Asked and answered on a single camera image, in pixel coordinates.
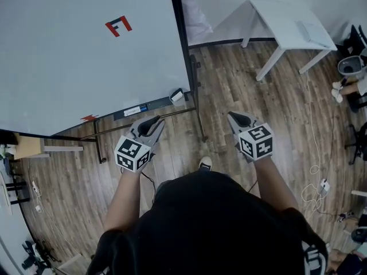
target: whiteboard stand leg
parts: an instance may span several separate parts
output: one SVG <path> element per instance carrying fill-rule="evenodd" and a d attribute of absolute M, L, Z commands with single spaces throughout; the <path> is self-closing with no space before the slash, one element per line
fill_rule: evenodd
<path fill-rule="evenodd" d="M 98 120 L 93 121 L 94 133 L 97 133 L 97 121 Z M 97 135 L 95 136 L 95 140 L 96 140 L 96 149 L 97 149 L 98 162 L 99 162 L 99 164 L 105 163 L 107 161 L 107 159 L 101 157 L 101 151 L 99 149 L 99 139 L 98 139 Z"/>
<path fill-rule="evenodd" d="M 44 152 L 80 152 L 83 147 L 44 146 Z"/>
<path fill-rule="evenodd" d="M 259 74 L 256 76 L 256 80 L 260 81 L 264 78 L 264 76 L 269 72 L 269 70 L 274 66 L 274 64 L 278 61 L 280 56 L 283 55 L 285 50 L 280 47 L 276 48 L 272 56 L 269 58 L 268 62 L 265 63 L 264 67 L 260 70 Z"/>
<path fill-rule="evenodd" d="M 206 142 L 208 137 L 205 136 L 204 129 L 203 129 L 202 122 L 201 122 L 201 117 L 200 117 L 199 91 L 198 91 L 198 82 L 197 82 L 197 61 L 196 61 L 195 55 L 190 55 L 190 59 L 191 59 L 191 65 L 192 65 L 192 71 L 193 71 L 193 89 L 194 89 L 194 91 L 192 92 L 192 96 L 193 96 L 193 102 L 195 106 L 197 121 L 199 123 L 199 128 L 201 132 L 201 140 L 204 143 Z"/>
<path fill-rule="evenodd" d="M 50 154 L 38 154 L 38 155 L 28 156 L 26 158 L 50 158 Z"/>
<path fill-rule="evenodd" d="M 87 143 L 95 143 L 94 139 L 82 139 L 80 137 L 73 137 L 73 136 L 64 136 L 64 135 L 34 135 L 31 133 L 23 133 L 20 132 L 19 135 L 21 136 L 28 136 L 29 138 L 38 138 L 38 139 L 48 139 L 48 140 L 70 140 L 72 142 L 87 142 Z"/>
<path fill-rule="evenodd" d="M 242 48 L 247 47 L 247 44 L 250 41 L 250 38 L 251 38 L 251 35 L 252 35 L 252 31 L 255 28 L 257 20 L 259 18 L 255 8 L 253 8 L 250 1 L 248 1 L 248 4 L 251 7 L 251 9 L 250 9 L 250 14 L 248 16 L 248 20 L 244 21 L 244 28 L 243 28 L 244 38 L 243 38 L 242 44 L 241 44 Z"/>
<path fill-rule="evenodd" d="M 323 50 L 318 53 L 314 58 L 311 59 L 309 63 L 307 63 L 304 67 L 299 70 L 299 74 L 305 73 L 308 71 L 312 66 L 314 66 L 317 62 L 323 59 L 326 55 L 330 53 L 330 50 Z"/>

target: white wall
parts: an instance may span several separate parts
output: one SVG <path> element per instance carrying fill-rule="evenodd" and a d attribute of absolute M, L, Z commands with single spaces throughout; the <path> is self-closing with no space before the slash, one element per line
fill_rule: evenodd
<path fill-rule="evenodd" d="M 247 17 L 245 1 L 196 0 L 208 21 L 212 24 L 213 33 L 200 41 L 190 42 L 190 45 L 242 38 L 244 35 L 242 25 Z M 301 3 L 311 9 L 336 43 L 348 35 L 352 23 L 357 26 L 362 25 L 367 33 L 367 0 L 281 1 Z M 272 37 L 272 34 L 266 29 L 265 25 L 260 23 L 252 33 L 252 37 Z"/>
<path fill-rule="evenodd" d="M 10 183 L 11 179 L 6 175 L 2 162 L 0 162 L 0 171 L 4 176 L 5 182 Z M 10 200 L 13 201 L 14 199 L 14 193 L 12 193 Z M 31 242 L 33 240 L 19 205 L 12 205 L 11 209 L 13 211 L 12 216 L 8 214 L 6 209 L 0 208 L 0 264 L 9 275 L 24 274 L 25 272 L 21 264 L 28 258 L 28 255 L 24 251 L 22 244 L 26 240 Z"/>

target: black shirt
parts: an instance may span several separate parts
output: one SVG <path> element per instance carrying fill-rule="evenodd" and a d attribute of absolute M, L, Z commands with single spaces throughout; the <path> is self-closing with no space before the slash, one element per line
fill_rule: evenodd
<path fill-rule="evenodd" d="M 304 274 L 302 241 L 327 260 L 300 212 L 276 211 L 230 177 L 197 171 L 159 188 L 129 231 L 104 233 L 87 274 Z"/>

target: white cable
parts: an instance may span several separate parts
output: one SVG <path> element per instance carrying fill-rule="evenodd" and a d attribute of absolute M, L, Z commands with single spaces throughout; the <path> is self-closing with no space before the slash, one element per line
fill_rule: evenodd
<path fill-rule="evenodd" d="M 318 174 L 318 180 L 317 180 L 317 186 L 320 184 L 320 181 L 321 181 L 321 172 L 320 172 L 320 165 L 321 165 L 321 159 L 320 159 L 320 152 L 319 152 L 319 147 L 317 145 L 317 142 L 316 142 L 316 137 L 315 137 L 315 131 L 314 131 L 314 125 L 313 125 L 313 121 L 312 121 L 312 109 L 311 109 L 311 92 L 310 92 L 310 86 L 309 86 L 309 71 L 307 70 L 307 90 L 309 92 L 309 107 L 310 107 L 310 123 L 311 123 L 311 130 L 312 130 L 312 135 L 313 135 L 313 138 L 314 138 L 314 143 L 315 143 L 315 146 L 316 146 L 316 151 L 317 151 L 317 157 L 318 157 L 318 164 L 315 164 L 315 165 L 312 165 L 310 167 L 310 174 L 311 175 L 315 175 L 315 174 Z M 303 193 L 304 191 L 309 188 L 310 186 L 313 187 L 313 190 L 315 191 L 313 197 L 309 200 L 306 200 L 304 197 L 303 197 Z M 306 220 L 310 219 L 311 216 L 321 207 L 322 205 L 322 200 L 326 198 L 326 196 L 328 195 L 329 191 L 326 192 L 326 195 L 322 196 L 321 193 L 322 192 L 319 192 L 317 187 L 314 186 L 313 183 L 309 183 L 301 192 L 300 196 L 302 198 L 302 200 L 307 203 L 307 207 L 304 211 L 304 215 L 305 215 L 305 218 Z M 307 211 L 310 207 L 310 205 L 313 205 L 313 210 L 311 212 L 311 214 L 306 217 L 306 214 L 307 214 Z"/>
<path fill-rule="evenodd" d="M 36 200 L 34 199 L 33 197 L 33 192 L 36 194 Z M 61 232 L 61 230 L 56 226 L 56 224 L 53 222 L 52 218 L 50 217 L 50 215 L 47 213 L 47 211 L 45 210 L 45 207 L 44 205 L 42 204 L 42 201 L 41 201 L 41 195 L 42 195 L 42 192 L 40 190 L 39 187 L 35 186 L 33 187 L 31 190 L 30 190 L 30 193 L 31 193 L 31 196 L 32 196 L 32 200 L 33 200 L 33 203 L 36 204 L 35 201 L 37 201 L 37 205 L 36 205 L 36 211 L 39 212 L 39 213 L 45 213 L 48 218 L 50 219 L 51 223 L 53 224 L 53 226 L 57 229 L 57 231 L 61 234 L 61 236 L 65 239 L 65 241 L 69 244 L 69 246 L 77 253 L 77 254 L 80 254 L 80 252 L 78 252 L 74 247 L 73 245 L 71 244 L 71 242 L 68 241 L 68 239 L 65 237 L 65 235 L 63 235 L 63 233 Z"/>

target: chair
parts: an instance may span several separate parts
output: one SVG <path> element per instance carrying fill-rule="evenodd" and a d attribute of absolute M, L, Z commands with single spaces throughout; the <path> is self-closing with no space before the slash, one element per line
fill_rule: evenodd
<path fill-rule="evenodd" d="M 358 220 L 358 227 L 351 234 L 352 240 L 356 243 L 365 243 L 367 241 L 367 215 L 362 214 Z"/>
<path fill-rule="evenodd" d="M 366 136 L 366 130 L 367 130 L 367 122 L 361 127 L 360 131 L 356 131 L 354 125 L 350 124 L 350 128 L 353 130 L 354 139 L 356 140 L 353 144 L 347 144 L 344 146 L 344 149 L 347 149 L 349 147 L 356 147 L 356 150 L 354 152 L 353 161 L 349 162 L 349 165 L 353 165 L 356 161 L 357 157 L 361 157 L 363 154 L 363 160 L 367 161 L 367 136 Z"/>
<path fill-rule="evenodd" d="M 16 170 L 14 169 L 14 164 L 20 164 L 19 160 L 10 160 L 9 158 L 4 158 L 4 167 L 5 171 L 8 174 L 9 177 L 13 180 L 11 183 L 5 183 L 3 180 L 1 180 L 0 184 L 3 185 L 5 188 L 3 191 L 5 194 L 8 194 L 9 191 L 15 191 L 15 195 L 17 199 L 15 201 L 10 201 L 11 205 L 20 204 L 24 202 L 29 202 L 30 198 L 23 198 L 19 199 L 19 192 L 20 190 L 28 190 L 26 182 L 22 179 L 21 182 L 17 182 L 17 177 L 22 178 L 22 174 L 16 173 Z"/>
<path fill-rule="evenodd" d="M 346 58 L 360 55 L 363 49 L 366 48 L 366 44 L 367 38 L 362 27 L 359 26 L 357 30 L 356 27 L 352 25 L 349 38 L 344 40 L 343 45 L 337 45 L 337 48 L 343 58 Z"/>
<path fill-rule="evenodd" d="M 28 258 L 22 263 L 22 268 L 24 270 L 35 265 L 38 267 L 36 273 L 38 275 L 43 274 L 44 270 L 52 268 L 49 258 L 53 261 L 56 261 L 56 259 L 52 257 L 49 252 L 44 252 L 44 249 L 40 248 L 39 245 L 36 243 L 32 244 L 29 241 L 26 241 L 22 246 L 28 254 Z"/>

